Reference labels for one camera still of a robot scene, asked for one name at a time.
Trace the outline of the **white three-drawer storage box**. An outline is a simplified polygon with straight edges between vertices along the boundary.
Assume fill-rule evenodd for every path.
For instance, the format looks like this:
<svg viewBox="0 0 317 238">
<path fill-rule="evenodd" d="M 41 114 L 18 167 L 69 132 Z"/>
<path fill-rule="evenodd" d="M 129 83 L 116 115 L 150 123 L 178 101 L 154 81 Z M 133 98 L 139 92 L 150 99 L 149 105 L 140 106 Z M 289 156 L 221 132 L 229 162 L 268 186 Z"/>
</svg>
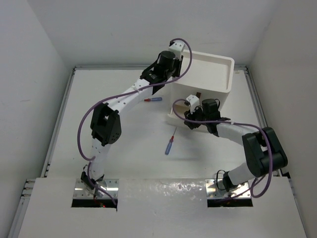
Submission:
<svg viewBox="0 0 317 238">
<path fill-rule="evenodd" d="M 235 61 L 233 58 L 192 52 L 192 63 L 188 72 L 171 84 L 170 104 L 177 99 L 200 93 L 200 102 L 218 99 L 224 103 L 231 91 Z"/>
</svg>

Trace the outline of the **blue red precision screwdriver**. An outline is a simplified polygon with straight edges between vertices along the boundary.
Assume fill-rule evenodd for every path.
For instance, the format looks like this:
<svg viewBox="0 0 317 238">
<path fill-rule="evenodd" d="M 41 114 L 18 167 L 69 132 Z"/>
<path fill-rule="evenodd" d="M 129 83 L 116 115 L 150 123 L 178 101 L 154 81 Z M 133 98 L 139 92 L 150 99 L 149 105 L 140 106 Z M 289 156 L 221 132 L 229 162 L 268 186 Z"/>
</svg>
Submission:
<svg viewBox="0 0 317 238">
<path fill-rule="evenodd" d="M 171 136 L 171 138 L 170 138 L 170 140 L 169 140 L 169 142 L 167 144 L 167 147 L 166 147 L 165 153 L 164 153 L 165 155 L 169 155 L 169 153 L 170 153 L 170 150 L 171 150 L 173 142 L 174 142 L 174 137 L 175 137 L 176 131 L 177 131 L 177 128 L 175 128 L 175 130 L 173 132 L 173 135 Z"/>
</svg>

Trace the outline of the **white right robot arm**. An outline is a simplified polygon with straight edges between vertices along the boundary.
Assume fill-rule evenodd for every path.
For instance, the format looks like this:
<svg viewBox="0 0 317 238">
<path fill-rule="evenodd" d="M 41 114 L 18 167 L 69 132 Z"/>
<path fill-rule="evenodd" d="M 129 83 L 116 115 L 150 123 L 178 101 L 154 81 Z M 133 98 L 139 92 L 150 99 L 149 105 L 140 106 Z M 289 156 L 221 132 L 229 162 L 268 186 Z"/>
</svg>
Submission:
<svg viewBox="0 0 317 238">
<path fill-rule="evenodd" d="M 229 192 L 242 183 L 271 175 L 273 171 L 288 165 L 287 156 L 273 128 L 230 122 L 229 118 L 220 115 L 215 99 L 200 102 L 197 96 L 190 95 L 184 104 L 190 107 L 184 113 L 184 124 L 190 129 L 203 125 L 210 134 L 243 146 L 246 161 L 223 174 L 221 190 Z"/>
</svg>

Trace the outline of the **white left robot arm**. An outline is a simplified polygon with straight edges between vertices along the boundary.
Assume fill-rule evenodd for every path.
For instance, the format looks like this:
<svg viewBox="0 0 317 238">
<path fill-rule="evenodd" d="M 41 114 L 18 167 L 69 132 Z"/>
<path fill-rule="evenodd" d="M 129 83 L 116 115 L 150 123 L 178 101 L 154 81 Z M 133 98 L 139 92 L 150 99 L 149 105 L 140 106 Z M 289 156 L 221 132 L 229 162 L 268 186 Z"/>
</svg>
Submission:
<svg viewBox="0 0 317 238">
<path fill-rule="evenodd" d="M 181 50 L 162 51 L 156 61 L 143 70 L 139 79 L 130 88 L 122 94 L 100 100 L 84 114 L 79 124 L 78 138 L 81 137 L 81 128 L 85 119 L 89 113 L 93 114 L 90 129 L 95 153 L 90 158 L 83 156 L 89 163 L 81 175 L 81 180 L 89 189 L 99 189 L 98 182 L 104 177 L 102 162 L 107 157 L 110 146 L 122 133 L 121 117 L 166 84 L 181 78 L 182 61 Z"/>
</svg>

